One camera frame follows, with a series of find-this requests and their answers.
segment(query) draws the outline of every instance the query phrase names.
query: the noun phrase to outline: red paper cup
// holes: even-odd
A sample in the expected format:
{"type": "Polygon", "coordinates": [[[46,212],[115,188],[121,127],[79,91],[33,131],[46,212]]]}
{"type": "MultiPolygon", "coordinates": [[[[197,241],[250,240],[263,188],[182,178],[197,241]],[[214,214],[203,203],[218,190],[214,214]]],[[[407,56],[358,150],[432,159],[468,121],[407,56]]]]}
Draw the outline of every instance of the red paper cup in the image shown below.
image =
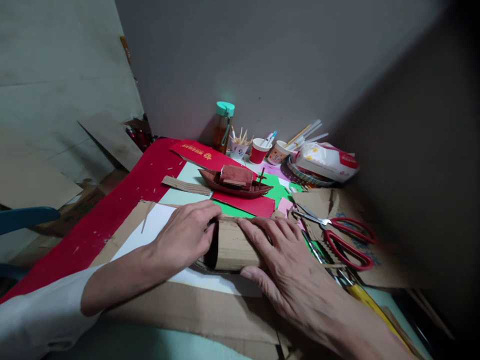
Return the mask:
{"type": "Polygon", "coordinates": [[[262,160],[265,158],[269,150],[272,148],[272,144],[268,147],[263,147],[262,143],[265,139],[256,138],[253,139],[253,143],[251,145],[251,154],[250,154],[250,162],[253,164],[260,164],[262,160]]]}

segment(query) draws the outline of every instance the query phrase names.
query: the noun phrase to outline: yellow pen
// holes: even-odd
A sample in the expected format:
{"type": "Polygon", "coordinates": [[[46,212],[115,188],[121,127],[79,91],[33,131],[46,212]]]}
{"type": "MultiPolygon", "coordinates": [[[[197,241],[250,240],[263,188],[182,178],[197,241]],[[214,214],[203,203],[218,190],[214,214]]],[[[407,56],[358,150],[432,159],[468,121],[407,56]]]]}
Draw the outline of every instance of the yellow pen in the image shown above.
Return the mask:
{"type": "Polygon", "coordinates": [[[337,273],[340,278],[342,278],[346,282],[346,290],[350,295],[352,295],[355,299],[357,299],[359,302],[367,305],[370,309],[372,309],[378,316],[381,317],[383,322],[388,326],[390,331],[401,340],[401,342],[407,347],[407,349],[410,349],[407,343],[404,341],[402,336],[399,334],[399,332],[394,328],[390,320],[387,318],[387,316],[384,314],[382,309],[377,305],[377,303],[370,297],[370,295],[367,294],[367,292],[358,284],[354,283],[351,281],[345,273],[338,269],[337,273]]]}

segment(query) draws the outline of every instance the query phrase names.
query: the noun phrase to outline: gray wall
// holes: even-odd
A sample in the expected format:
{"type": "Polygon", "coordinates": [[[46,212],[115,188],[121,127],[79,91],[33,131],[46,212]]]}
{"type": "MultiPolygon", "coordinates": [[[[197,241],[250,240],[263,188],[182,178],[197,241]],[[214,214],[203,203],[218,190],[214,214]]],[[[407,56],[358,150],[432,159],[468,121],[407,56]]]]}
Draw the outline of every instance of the gray wall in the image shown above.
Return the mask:
{"type": "Polygon", "coordinates": [[[478,44],[449,16],[345,119],[354,185],[404,252],[431,274],[431,299],[457,331],[478,328],[478,44]]]}
{"type": "MultiPolygon", "coordinates": [[[[23,134],[73,181],[99,182],[114,169],[77,120],[143,112],[122,34],[114,0],[0,1],[0,128],[23,134]]],[[[0,236],[0,263],[36,237],[0,236]]]]}
{"type": "Polygon", "coordinates": [[[333,123],[438,17],[441,0],[116,0],[160,136],[209,141],[218,100],[236,128],[288,139],[333,123]]]}

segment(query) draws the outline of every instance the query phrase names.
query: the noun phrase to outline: teal bottle cap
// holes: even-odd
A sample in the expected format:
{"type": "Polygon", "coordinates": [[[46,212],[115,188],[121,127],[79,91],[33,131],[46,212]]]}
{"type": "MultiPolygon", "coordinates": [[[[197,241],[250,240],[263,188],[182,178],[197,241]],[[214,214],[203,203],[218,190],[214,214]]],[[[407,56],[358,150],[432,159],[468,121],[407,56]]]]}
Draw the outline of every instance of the teal bottle cap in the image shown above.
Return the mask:
{"type": "Polygon", "coordinates": [[[217,101],[216,103],[216,114],[223,117],[232,117],[234,115],[235,105],[225,102],[217,101]]]}

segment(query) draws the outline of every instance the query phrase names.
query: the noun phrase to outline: pen holder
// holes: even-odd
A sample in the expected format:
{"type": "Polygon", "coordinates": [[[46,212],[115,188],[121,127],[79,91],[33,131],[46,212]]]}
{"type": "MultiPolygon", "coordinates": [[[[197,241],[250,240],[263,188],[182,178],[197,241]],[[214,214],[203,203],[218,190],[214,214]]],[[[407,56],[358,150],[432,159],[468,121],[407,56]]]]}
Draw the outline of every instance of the pen holder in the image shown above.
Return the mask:
{"type": "Polygon", "coordinates": [[[240,145],[232,142],[230,146],[230,157],[240,160],[244,157],[250,145],[240,145]]]}
{"type": "Polygon", "coordinates": [[[280,163],[292,153],[290,150],[285,149],[285,145],[287,145],[285,141],[277,140],[273,150],[267,158],[270,164],[280,165],[280,163]]]}
{"type": "Polygon", "coordinates": [[[269,150],[272,148],[272,144],[270,144],[268,147],[263,147],[262,146],[263,142],[264,142],[264,139],[259,137],[256,139],[253,139],[253,143],[251,144],[251,154],[250,154],[250,162],[252,164],[260,164],[264,159],[265,155],[267,155],[269,150]]]}

